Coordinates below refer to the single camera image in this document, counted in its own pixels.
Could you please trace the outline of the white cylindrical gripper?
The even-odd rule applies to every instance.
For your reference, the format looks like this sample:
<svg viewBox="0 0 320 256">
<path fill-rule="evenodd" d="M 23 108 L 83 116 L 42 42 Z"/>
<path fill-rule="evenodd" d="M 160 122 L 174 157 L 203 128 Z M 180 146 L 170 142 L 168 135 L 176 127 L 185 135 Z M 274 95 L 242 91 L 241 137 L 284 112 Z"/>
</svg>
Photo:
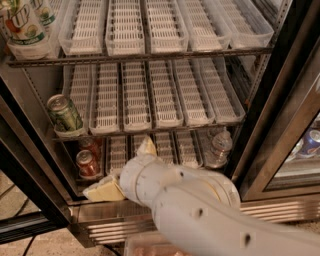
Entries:
<svg viewBox="0 0 320 256">
<path fill-rule="evenodd" d="M 119 182 L 113 175 L 104 177 L 87 187 L 83 191 L 84 196 L 91 202 L 122 201 L 126 197 L 141 206 L 151 208 L 156 196 L 164 187 L 181 181 L 174 165 L 167 165 L 155 157 L 157 150 L 149 136 L 142 140 L 137 155 L 139 156 L 125 164 Z"/>
</svg>

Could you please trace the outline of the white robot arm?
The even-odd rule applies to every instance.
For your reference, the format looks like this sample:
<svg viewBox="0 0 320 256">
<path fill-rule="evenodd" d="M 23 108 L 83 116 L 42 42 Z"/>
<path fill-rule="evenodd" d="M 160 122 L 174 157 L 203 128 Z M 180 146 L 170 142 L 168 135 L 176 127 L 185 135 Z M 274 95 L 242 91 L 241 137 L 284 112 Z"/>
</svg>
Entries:
<svg viewBox="0 0 320 256">
<path fill-rule="evenodd" d="M 320 256 L 317 234 L 242 213 L 230 179 L 166 164 L 150 137 L 118 177 L 102 179 L 84 195 L 92 202 L 127 198 L 149 208 L 160 234 L 193 256 Z"/>
</svg>

